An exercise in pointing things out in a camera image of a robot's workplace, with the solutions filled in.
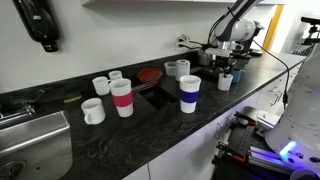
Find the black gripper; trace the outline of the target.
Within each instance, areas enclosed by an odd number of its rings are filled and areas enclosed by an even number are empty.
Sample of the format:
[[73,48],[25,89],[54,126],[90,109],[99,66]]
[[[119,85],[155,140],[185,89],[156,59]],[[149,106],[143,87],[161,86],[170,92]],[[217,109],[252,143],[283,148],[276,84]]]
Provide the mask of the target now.
[[231,74],[232,68],[237,63],[237,61],[233,59],[231,50],[208,48],[205,50],[205,53],[214,57],[212,71],[218,69],[219,73],[227,71],[227,74]]

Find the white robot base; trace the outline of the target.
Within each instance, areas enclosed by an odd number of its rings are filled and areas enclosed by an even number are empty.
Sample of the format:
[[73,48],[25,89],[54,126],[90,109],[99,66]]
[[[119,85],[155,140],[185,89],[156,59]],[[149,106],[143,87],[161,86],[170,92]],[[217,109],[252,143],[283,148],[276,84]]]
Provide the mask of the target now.
[[286,164],[320,173],[320,45],[301,66],[299,83],[278,123],[265,135]]

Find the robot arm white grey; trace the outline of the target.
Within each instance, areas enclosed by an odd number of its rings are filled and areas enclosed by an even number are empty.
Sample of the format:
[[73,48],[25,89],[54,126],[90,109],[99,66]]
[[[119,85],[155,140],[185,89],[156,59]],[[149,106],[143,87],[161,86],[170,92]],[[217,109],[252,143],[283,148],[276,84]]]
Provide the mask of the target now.
[[248,43],[259,32],[259,25],[244,16],[262,0],[236,0],[210,28],[204,52],[216,59],[210,72],[216,69],[230,73],[234,66],[232,52],[237,55],[248,52]]

